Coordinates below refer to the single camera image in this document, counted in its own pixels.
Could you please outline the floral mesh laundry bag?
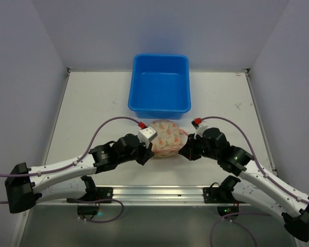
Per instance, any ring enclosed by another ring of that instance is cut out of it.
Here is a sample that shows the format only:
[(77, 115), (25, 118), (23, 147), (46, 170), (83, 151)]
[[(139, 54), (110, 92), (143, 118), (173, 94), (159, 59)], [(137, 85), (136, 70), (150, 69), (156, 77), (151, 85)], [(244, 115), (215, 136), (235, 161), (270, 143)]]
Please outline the floral mesh laundry bag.
[(149, 124), (157, 132), (152, 143), (152, 152), (156, 158), (165, 158), (178, 154), (185, 145), (188, 134), (170, 120), (155, 120)]

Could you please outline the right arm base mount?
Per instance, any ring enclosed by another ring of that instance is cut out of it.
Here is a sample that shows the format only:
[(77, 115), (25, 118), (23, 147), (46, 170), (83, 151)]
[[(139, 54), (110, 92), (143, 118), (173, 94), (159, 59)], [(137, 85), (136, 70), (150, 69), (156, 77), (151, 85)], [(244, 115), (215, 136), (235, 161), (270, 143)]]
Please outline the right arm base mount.
[(239, 202), (217, 182), (214, 182), (209, 187), (204, 187), (202, 196), (205, 204), (217, 205), (216, 210), (220, 216), (240, 212)]

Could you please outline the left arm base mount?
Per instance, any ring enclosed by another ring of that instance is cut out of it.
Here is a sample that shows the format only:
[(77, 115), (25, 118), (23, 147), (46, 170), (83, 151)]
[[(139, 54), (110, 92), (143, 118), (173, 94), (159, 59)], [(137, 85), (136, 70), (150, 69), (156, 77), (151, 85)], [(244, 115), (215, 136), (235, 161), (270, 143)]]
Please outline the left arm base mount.
[(67, 203), (77, 203), (77, 215), (93, 219), (100, 213), (100, 204), (111, 203), (113, 197), (112, 187), (97, 187), (95, 192), (87, 192), (80, 199), (67, 199)]

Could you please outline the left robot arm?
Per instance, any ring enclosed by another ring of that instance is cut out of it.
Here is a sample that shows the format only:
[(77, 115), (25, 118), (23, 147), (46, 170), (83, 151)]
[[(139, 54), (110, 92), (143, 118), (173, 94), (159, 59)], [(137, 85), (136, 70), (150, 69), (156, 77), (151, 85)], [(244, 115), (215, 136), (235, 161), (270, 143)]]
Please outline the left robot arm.
[(126, 134), (71, 160), (38, 167), (15, 165), (5, 180), (10, 213), (21, 213), (40, 202), (60, 198), (93, 199), (96, 188), (90, 176), (129, 161), (144, 165), (154, 156), (151, 142), (156, 136), (154, 131)]

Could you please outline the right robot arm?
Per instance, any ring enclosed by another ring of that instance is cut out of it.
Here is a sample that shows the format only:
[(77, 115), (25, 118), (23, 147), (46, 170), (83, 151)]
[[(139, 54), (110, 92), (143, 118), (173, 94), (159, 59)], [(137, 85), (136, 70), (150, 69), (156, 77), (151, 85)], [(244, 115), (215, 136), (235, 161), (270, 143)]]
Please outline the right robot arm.
[(257, 165), (253, 155), (230, 145), (218, 128), (190, 134), (179, 154), (190, 161), (210, 158), (229, 173), (218, 188), (204, 193), (226, 203), (250, 204), (282, 222), (293, 237), (309, 241), (309, 195)]

